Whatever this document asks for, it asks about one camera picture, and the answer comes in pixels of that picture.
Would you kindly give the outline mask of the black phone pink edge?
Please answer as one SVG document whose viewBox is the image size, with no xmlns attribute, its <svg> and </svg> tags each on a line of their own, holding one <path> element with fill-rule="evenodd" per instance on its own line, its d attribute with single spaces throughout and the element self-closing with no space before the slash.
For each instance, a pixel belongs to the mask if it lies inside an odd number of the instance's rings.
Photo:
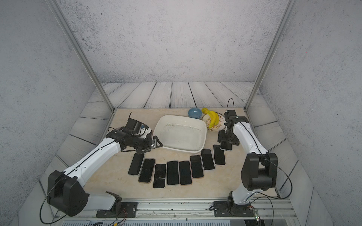
<svg viewBox="0 0 362 226">
<path fill-rule="evenodd" d="M 213 149 L 214 149 L 214 162 L 215 162 L 215 165 L 225 165 L 226 160 L 225 160 L 224 150 L 222 150 L 220 148 L 220 145 L 213 145 Z"/>
</svg>

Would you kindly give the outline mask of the black phone pink case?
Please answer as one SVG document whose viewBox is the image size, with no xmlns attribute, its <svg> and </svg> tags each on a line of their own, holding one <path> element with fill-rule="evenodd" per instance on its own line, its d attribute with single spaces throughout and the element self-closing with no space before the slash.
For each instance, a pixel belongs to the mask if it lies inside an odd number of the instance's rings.
<svg viewBox="0 0 362 226">
<path fill-rule="evenodd" d="M 193 179 L 203 178 L 203 166 L 200 155 L 190 156 L 191 174 Z"/>
</svg>

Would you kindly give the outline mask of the white plastic storage box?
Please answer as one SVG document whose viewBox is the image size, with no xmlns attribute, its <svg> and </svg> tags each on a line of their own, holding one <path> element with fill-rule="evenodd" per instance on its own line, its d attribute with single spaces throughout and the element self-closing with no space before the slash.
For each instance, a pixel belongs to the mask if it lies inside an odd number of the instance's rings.
<svg viewBox="0 0 362 226">
<path fill-rule="evenodd" d="M 158 121 L 153 132 L 163 148 L 186 153 L 199 153 L 207 136 L 206 123 L 177 115 L 165 115 Z"/>
</svg>

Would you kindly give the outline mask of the black phone lilac case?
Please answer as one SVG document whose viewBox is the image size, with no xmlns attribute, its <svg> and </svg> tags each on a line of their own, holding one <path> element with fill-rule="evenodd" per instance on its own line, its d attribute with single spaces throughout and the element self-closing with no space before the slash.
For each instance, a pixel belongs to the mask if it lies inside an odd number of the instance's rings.
<svg viewBox="0 0 362 226">
<path fill-rule="evenodd" d="M 156 160 L 146 158 L 143 162 L 142 168 L 140 170 L 140 176 L 138 179 L 139 183 L 150 183 L 154 171 Z"/>
</svg>

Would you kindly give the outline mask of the cracked phone pink case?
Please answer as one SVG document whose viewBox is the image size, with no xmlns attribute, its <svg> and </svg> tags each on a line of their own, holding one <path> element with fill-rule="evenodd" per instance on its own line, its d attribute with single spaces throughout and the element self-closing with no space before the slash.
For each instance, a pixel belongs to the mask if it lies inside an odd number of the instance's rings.
<svg viewBox="0 0 362 226">
<path fill-rule="evenodd" d="M 160 189 L 166 186 L 166 164 L 156 164 L 154 172 L 153 188 Z"/>
</svg>

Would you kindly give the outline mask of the black phone green case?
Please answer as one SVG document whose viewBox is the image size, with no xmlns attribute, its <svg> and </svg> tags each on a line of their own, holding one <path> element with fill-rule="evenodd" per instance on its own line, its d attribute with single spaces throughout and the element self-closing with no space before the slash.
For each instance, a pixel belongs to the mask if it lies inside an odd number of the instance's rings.
<svg viewBox="0 0 362 226">
<path fill-rule="evenodd" d="M 180 174 L 180 184 L 181 185 L 191 185 L 192 184 L 191 168 L 190 168 L 189 161 L 179 162 L 179 174 Z"/>
</svg>

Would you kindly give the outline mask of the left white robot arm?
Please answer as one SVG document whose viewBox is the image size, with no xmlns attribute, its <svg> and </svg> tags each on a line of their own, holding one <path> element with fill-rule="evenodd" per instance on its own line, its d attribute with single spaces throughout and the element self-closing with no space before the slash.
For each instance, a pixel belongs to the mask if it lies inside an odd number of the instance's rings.
<svg viewBox="0 0 362 226">
<path fill-rule="evenodd" d="M 126 127 L 113 129 L 80 161 L 49 175 L 48 194 L 44 201 L 70 217 L 88 210 L 103 211 L 111 218 L 119 217 L 123 212 L 121 197 L 112 192 L 89 194 L 84 190 L 86 182 L 108 159 L 121 151 L 126 152 L 127 147 L 142 154 L 162 146 L 151 129 L 143 128 L 138 133 Z"/>
</svg>

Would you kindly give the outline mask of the black phone mint case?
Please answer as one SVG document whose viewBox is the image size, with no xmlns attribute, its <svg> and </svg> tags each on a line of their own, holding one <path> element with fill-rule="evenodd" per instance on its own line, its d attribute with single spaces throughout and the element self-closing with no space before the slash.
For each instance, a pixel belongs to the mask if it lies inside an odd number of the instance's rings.
<svg viewBox="0 0 362 226">
<path fill-rule="evenodd" d="M 220 149 L 224 151 L 232 151 L 233 145 L 229 142 L 222 141 L 220 143 Z"/>
</svg>

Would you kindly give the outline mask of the black phone cream case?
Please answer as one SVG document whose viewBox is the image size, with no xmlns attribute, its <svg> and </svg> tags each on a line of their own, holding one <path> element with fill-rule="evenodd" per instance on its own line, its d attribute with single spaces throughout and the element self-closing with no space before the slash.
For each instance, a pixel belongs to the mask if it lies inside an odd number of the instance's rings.
<svg viewBox="0 0 362 226">
<path fill-rule="evenodd" d="M 170 161 L 167 163 L 167 185 L 173 186 L 179 184 L 179 163 Z"/>
</svg>

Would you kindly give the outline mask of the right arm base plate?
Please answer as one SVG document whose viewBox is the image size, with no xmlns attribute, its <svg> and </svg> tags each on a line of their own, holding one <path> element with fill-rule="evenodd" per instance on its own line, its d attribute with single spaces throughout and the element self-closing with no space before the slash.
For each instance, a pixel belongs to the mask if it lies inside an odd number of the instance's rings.
<svg viewBox="0 0 362 226">
<path fill-rule="evenodd" d="M 226 201 L 213 202 L 213 205 L 209 208 L 214 212 L 214 216 L 221 217 L 240 217 L 240 218 L 252 218 L 255 216 L 253 208 L 248 205 L 236 205 L 229 204 Z"/>
</svg>

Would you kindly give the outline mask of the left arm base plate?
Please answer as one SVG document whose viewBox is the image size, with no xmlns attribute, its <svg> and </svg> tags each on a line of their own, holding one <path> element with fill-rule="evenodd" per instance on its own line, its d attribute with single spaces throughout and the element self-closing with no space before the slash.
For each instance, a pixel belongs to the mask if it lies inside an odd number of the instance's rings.
<svg viewBox="0 0 362 226">
<path fill-rule="evenodd" d="M 108 211 L 98 210 L 96 218 L 135 218 L 137 207 L 137 202 L 117 202 Z"/>
</svg>

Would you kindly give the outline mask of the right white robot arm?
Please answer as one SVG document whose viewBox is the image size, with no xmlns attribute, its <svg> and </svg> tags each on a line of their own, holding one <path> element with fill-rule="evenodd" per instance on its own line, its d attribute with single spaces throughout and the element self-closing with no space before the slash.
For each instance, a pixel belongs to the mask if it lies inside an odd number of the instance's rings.
<svg viewBox="0 0 362 226">
<path fill-rule="evenodd" d="M 238 116 L 235 110 L 224 114 L 226 129 L 219 131 L 220 149 L 231 151 L 241 145 L 246 159 L 241 170 L 242 184 L 231 191 L 227 199 L 228 208 L 248 206 L 254 194 L 275 187 L 277 181 L 278 157 L 269 153 L 259 142 L 245 116 Z"/>
</svg>

